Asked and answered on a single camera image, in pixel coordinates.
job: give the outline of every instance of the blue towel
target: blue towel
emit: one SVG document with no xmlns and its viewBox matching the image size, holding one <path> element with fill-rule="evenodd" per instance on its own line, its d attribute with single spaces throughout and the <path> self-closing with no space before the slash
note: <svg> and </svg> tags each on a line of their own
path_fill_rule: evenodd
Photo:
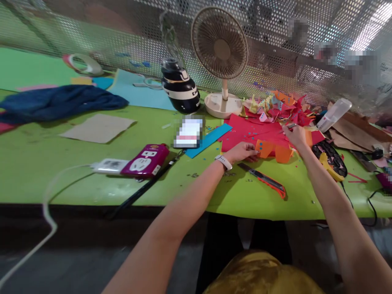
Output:
<svg viewBox="0 0 392 294">
<path fill-rule="evenodd" d="M 0 122 L 11 125 L 66 118 L 88 110 L 113 110 L 128 105 L 123 97 L 89 85 L 67 85 L 7 96 Z"/>
</svg>

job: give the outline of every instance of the utility knife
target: utility knife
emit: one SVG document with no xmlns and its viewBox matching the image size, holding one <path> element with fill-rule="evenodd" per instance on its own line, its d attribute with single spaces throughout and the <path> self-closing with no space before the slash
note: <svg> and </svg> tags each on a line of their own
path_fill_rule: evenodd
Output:
<svg viewBox="0 0 392 294">
<path fill-rule="evenodd" d="M 283 185 L 281 185 L 280 183 L 276 182 L 275 180 L 267 177 L 266 175 L 262 174 L 261 172 L 251 168 L 250 166 L 248 166 L 244 163 L 239 163 L 238 166 L 240 168 L 246 170 L 247 172 L 250 172 L 252 175 L 254 175 L 256 178 L 258 178 L 260 181 L 267 184 L 272 189 L 276 190 L 282 199 L 284 199 L 286 197 L 286 190 L 283 187 Z"/>
</svg>

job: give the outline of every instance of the water bottle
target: water bottle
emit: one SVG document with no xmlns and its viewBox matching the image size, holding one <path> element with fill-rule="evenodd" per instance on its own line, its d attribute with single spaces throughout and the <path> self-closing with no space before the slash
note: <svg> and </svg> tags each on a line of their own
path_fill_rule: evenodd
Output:
<svg viewBox="0 0 392 294">
<path fill-rule="evenodd" d="M 325 133 L 334 123 L 336 123 L 347 111 L 350 110 L 352 103 L 345 99 L 340 98 L 335 102 L 330 110 L 322 117 L 317 123 L 320 132 Z"/>
<path fill-rule="evenodd" d="M 195 82 L 174 58 L 162 62 L 162 86 L 176 110 L 191 114 L 200 108 L 200 94 Z"/>
</svg>

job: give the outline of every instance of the electric fan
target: electric fan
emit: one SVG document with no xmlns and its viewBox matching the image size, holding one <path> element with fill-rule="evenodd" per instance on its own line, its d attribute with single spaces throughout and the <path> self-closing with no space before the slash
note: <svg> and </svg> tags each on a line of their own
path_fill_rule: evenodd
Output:
<svg viewBox="0 0 392 294">
<path fill-rule="evenodd" d="M 229 94 L 227 80 L 239 76 L 248 61 L 248 45 L 238 21 L 217 7 L 200 10 L 192 23 L 192 45 L 201 64 L 213 76 L 222 79 L 222 93 L 209 94 L 207 112 L 217 118 L 240 114 L 242 100 Z"/>
</svg>

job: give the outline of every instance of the perforated metal wall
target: perforated metal wall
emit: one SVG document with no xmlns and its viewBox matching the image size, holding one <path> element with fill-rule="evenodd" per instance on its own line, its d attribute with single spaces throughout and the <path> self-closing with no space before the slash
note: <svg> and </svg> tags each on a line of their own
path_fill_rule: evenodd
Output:
<svg viewBox="0 0 392 294">
<path fill-rule="evenodd" d="M 219 91 L 221 81 L 199 63 L 192 48 L 193 17 L 221 7 L 242 25 L 249 44 L 243 74 L 230 80 L 240 97 L 268 87 L 315 105 L 346 97 L 355 111 L 392 113 L 392 4 L 381 0 L 0 0 L 0 43 L 44 54 L 84 53 L 106 68 L 161 77 L 167 57 L 159 15 L 168 11 L 187 70 L 199 87 Z M 305 42 L 289 41 L 291 18 L 306 19 Z M 334 42 L 336 65 L 313 58 L 315 42 Z M 377 87 L 352 86 L 345 78 L 347 50 L 378 50 Z"/>
</svg>

